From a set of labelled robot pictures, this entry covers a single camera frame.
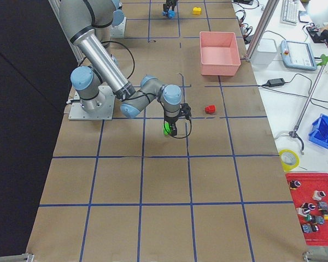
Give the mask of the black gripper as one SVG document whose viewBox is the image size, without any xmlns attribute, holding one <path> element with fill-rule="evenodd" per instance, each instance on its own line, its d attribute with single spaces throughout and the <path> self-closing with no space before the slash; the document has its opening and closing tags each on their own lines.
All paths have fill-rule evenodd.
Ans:
<svg viewBox="0 0 328 262">
<path fill-rule="evenodd" d="M 175 11 L 177 5 L 177 0 L 166 0 L 165 5 L 163 6 L 163 14 L 168 15 L 169 7 L 172 11 Z"/>
<path fill-rule="evenodd" d="M 169 124 L 170 124 L 170 130 L 171 130 L 171 136 L 177 136 L 177 127 L 176 122 L 178 120 L 178 117 L 164 117 L 164 124 L 163 124 L 163 133 L 169 134 Z"/>
</svg>

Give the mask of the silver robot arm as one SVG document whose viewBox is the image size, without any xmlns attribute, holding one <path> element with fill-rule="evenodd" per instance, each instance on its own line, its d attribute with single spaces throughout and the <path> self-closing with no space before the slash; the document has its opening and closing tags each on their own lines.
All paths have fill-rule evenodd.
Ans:
<svg viewBox="0 0 328 262">
<path fill-rule="evenodd" d="M 122 12 L 122 3 L 121 1 L 112 1 L 112 3 L 115 5 L 112 26 L 118 26 L 123 22 L 125 18 L 124 13 Z M 166 0 L 166 2 L 163 4 L 162 15 L 169 19 L 174 18 L 176 5 L 177 0 Z"/>
<path fill-rule="evenodd" d="M 112 56 L 96 36 L 97 29 L 121 23 L 124 19 L 119 1 L 61 1 L 59 18 L 68 40 L 77 46 L 91 62 L 90 67 L 78 67 L 71 73 L 71 82 L 82 100 L 93 100 L 98 95 L 96 80 L 106 82 L 117 99 L 121 112 L 135 118 L 154 99 L 161 103 L 165 127 L 170 136 L 177 136 L 176 121 L 184 115 L 181 89 L 166 85 L 158 78 L 146 75 L 140 89 L 135 90 L 123 75 Z"/>
</svg>

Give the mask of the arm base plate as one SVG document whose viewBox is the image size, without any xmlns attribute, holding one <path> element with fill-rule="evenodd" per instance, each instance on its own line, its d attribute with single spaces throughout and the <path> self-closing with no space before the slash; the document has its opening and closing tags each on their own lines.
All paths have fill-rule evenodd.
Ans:
<svg viewBox="0 0 328 262">
<path fill-rule="evenodd" d="M 111 26 L 110 37 L 111 38 L 124 38 L 125 37 L 125 28 L 126 28 L 126 17 L 124 17 L 121 24 L 119 24 L 117 26 Z"/>
<path fill-rule="evenodd" d="M 107 85 L 100 85 L 95 99 L 82 100 L 77 91 L 74 92 L 68 119 L 70 121 L 111 121 L 113 118 L 115 95 Z"/>
</svg>

